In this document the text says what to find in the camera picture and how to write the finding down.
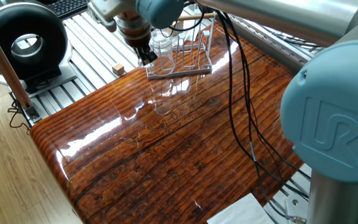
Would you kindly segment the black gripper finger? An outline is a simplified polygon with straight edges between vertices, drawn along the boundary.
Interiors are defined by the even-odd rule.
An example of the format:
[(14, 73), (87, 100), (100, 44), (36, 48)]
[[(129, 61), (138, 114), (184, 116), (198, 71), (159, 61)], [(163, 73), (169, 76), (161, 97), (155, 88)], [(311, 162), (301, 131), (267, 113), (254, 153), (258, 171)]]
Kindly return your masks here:
[(156, 55), (156, 53), (153, 50), (148, 49), (146, 51), (146, 59), (147, 59), (148, 63), (153, 62), (157, 58), (158, 58), (158, 56)]
[(149, 63), (147, 54), (143, 48), (136, 48), (136, 54), (138, 56), (140, 66), (146, 66)]

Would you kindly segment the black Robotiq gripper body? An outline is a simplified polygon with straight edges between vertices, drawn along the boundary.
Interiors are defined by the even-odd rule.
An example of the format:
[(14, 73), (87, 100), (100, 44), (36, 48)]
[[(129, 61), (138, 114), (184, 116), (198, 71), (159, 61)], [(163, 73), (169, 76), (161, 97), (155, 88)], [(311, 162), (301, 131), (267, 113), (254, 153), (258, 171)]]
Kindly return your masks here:
[(124, 40), (127, 45), (134, 49), (149, 49), (149, 42), (151, 37), (151, 31), (147, 30), (144, 32), (124, 32)]

